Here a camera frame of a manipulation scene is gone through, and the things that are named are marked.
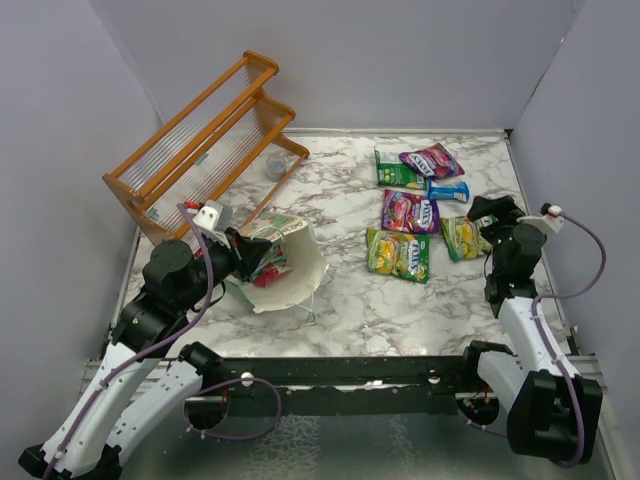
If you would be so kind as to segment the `purple berries candy bag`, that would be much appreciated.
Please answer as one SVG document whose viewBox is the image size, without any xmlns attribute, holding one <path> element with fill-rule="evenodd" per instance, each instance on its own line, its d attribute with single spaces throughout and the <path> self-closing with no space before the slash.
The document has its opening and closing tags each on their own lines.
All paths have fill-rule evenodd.
<svg viewBox="0 0 640 480">
<path fill-rule="evenodd" d="M 384 191 L 381 228 L 409 234 L 440 232 L 440 212 L 435 200 L 423 194 Z"/>
</svg>

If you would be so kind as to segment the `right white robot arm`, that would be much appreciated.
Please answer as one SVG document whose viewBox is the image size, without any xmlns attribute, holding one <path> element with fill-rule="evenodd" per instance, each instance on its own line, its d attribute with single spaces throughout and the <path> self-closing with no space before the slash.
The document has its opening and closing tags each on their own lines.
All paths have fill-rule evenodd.
<svg viewBox="0 0 640 480">
<path fill-rule="evenodd" d="M 603 392 L 553 337 L 541 307 L 546 297 L 533 280 L 548 235 L 575 220 L 550 203 L 539 215 L 527 215 L 510 196 L 477 196 L 467 217 L 493 220 L 480 229 L 492 247 L 485 299 L 513 346 L 472 343 L 459 367 L 461 383 L 472 391 L 488 386 L 497 396 L 514 453 L 563 468 L 585 464 L 592 456 Z"/>
</svg>

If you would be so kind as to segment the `green printed paper bag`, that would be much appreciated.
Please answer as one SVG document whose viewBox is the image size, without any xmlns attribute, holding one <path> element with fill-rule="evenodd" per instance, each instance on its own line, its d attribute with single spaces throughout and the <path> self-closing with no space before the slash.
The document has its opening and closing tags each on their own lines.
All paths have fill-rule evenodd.
<svg viewBox="0 0 640 480">
<path fill-rule="evenodd" d="M 311 223 L 300 216 L 265 211 L 240 228 L 251 239 L 271 241 L 284 254 L 284 271 L 262 282 L 226 280 L 230 293 L 256 314 L 298 307 L 315 318 L 314 294 L 328 269 Z"/>
</svg>

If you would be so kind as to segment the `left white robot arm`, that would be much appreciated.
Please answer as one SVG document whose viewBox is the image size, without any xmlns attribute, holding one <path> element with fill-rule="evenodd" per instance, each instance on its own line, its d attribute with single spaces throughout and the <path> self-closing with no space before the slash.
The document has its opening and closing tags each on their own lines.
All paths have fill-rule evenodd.
<svg viewBox="0 0 640 480">
<path fill-rule="evenodd" d="M 220 385 L 219 357 L 192 344 L 143 395 L 136 392 L 176 340 L 212 306 L 228 276 L 248 279 L 272 243 L 233 228 L 225 242 L 201 238 L 201 254 L 181 240 L 154 247 L 144 285 L 122 310 L 104 358 L 72 413 L 45 443 L 26 448 L 18 463 L 38 479 L 117 479 L 141 441 L 188 395 Z"/>
</svg>

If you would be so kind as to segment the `blue white snack packet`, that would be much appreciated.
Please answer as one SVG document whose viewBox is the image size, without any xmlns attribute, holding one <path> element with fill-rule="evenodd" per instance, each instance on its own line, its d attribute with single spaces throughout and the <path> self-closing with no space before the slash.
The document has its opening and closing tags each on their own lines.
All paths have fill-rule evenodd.
<svg viewBox="0 0 640 480">
<path fill-rule="evenodd" d="M 464 181 L 453 185 L 438 185 L 430 180 L 427 197 L 430 200 L 455 200 L 461 203 L 467 203 L 471 194 L 467 183 Z"/>
</svg>

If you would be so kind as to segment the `purple pink candy bag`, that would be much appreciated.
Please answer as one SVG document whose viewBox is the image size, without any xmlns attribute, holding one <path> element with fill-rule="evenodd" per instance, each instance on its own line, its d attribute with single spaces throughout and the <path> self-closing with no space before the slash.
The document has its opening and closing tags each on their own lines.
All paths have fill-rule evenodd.
<svg viewBox="0 0 640 480">
<path fill-rule="evenodd" d="M 465 174 L 464 168 L 441 143 L 420 150 L 402 152 L 398 158 L 416 174 L 433 180 Z"/>
</svg>

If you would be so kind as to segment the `green lemon snack packet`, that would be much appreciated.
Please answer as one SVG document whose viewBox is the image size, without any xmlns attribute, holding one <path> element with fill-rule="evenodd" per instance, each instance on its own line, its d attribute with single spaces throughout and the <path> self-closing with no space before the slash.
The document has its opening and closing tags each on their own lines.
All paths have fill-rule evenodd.
<svg viewBox="0 0 640 480">
<path fill-rule="evenodd" d="M 471 260 L 489 254 L 491 244 L 480 233 L 483 227 L 491 226 L 496 221 L 492 215 L 470 221 L 465 216 L 446 217 L 440 219 L 440 228 L 449 258 L 453 262 Z"/>
</svg>

